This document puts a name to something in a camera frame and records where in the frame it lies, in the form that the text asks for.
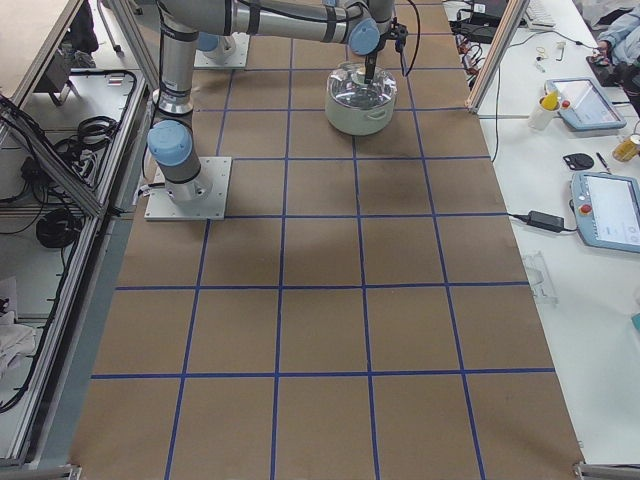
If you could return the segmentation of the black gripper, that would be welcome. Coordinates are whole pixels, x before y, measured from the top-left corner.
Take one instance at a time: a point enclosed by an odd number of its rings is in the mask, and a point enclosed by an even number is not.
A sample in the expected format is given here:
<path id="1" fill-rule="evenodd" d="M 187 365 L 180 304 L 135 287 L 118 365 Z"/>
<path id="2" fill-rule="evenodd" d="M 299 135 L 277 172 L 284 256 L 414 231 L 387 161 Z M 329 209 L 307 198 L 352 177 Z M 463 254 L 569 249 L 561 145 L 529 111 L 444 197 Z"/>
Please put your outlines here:
<path id="1" fill-rule="evenodd" d="M 392 29 L 392 20 L 387 19 L 385 22 L 377 22 L 376 26 L 379 32 L 379 40 L 372 53 L 365 56 L 365 84 L 370 84 L 374 79 L 377 64 L 377 54 L 385 48 L 386 42 L 389 38 L 389 32 Z"/>

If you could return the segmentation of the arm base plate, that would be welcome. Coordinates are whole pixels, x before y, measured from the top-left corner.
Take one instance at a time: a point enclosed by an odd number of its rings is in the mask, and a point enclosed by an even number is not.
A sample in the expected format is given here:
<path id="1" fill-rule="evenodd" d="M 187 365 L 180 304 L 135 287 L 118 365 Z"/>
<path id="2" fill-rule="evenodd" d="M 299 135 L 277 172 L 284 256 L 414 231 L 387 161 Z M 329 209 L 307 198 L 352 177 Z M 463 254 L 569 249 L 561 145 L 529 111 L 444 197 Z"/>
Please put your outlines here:
<path id="1" fill-rule="evenodd" d="M 199 34 L 194 68 L 196 70 L 244 69 L 247 64 L 250 37 L 245 33 L 219 36 Z"/>
<path id="2" fill-rule="evenodd" d="M 157 168 L 144 217 L 149 221 L 223 220 L 232 167 L 231 157 L 200 157 L 198 176 L 184 184 L 166 182 Z"/>

